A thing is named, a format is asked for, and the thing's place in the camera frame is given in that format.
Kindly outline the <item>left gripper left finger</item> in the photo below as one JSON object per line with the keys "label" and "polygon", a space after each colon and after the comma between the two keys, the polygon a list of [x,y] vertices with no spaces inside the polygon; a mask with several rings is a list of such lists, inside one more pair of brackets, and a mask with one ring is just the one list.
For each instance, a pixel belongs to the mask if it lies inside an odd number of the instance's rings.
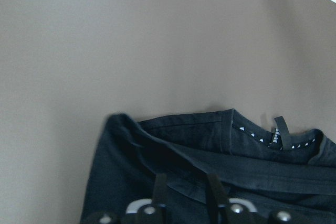
{"label": "left gripper left finger", "polygon": [[127,206],[126,223],[166,223],[167,175],[157,174],[152,197],[135,200]]}

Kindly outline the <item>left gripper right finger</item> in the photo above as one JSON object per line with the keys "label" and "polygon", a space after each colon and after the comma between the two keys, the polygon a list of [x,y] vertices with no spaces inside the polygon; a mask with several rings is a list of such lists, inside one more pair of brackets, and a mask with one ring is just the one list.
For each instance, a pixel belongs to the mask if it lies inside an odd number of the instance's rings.
{"label": "left gripper right finger", "polygon": [[207,174],[206,205],[210,223],[256,223],[254,204],[249,200],[228,197],[215,174]]}

